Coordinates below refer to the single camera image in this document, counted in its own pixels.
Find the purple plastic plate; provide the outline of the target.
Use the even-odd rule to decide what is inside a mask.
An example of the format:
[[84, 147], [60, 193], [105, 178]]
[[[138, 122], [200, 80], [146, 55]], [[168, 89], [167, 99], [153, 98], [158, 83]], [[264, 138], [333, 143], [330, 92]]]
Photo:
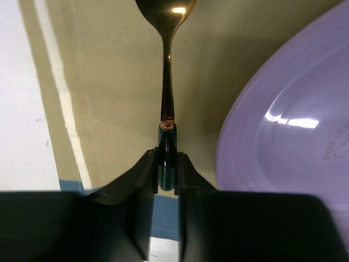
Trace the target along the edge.
[[215, 175], [224, 190], [308, 193], [348, 211], [348, 1], [247, 83], [222, 127]]

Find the blue beige checked placemat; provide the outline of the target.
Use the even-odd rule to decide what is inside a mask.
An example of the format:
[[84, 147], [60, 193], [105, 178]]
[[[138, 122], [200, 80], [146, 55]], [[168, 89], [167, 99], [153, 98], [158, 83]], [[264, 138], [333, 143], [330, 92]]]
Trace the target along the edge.
[[[292, 37], [343, 1], [196, 1], [172, 42], [177, 156], [215, 189], [307, 194], [348, 253], [348, 211], [308, 193], [224, 190], [219, 136], [234, 102]], [[89, 195], [158, 150], [163, 41], [136, 1], [1, 1], [1, 193]], [[154, 194], [149, 257], [179, 260], [176, 188]]]

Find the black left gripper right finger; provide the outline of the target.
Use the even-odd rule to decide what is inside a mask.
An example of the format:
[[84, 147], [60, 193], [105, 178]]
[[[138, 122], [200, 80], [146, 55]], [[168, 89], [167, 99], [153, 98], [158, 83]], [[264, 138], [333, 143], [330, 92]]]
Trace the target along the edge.
[[348, 261], [329, 210], [307, 194], [215, 189], [177, 157], [180, 261]]

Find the gold fork green handle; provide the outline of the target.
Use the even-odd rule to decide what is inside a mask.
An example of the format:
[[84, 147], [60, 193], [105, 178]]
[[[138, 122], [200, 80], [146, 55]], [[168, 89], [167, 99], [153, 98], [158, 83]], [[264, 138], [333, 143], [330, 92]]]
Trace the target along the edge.
[[195, 0], [136, 1], [143, 17], [156, 29], [163, 41], [163, 87], [158, 133], [158, 178], [164, 191], [177, 184], [177, 126], [172, 87], [172, 42], [176, 31], [189, 17]]

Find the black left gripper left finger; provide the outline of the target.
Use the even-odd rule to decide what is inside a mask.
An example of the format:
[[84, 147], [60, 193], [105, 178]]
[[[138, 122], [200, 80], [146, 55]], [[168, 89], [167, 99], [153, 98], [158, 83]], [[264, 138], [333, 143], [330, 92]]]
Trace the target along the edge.
[[1, 193], [1, 261], [146, 261], [157, 149], [89, 195]]

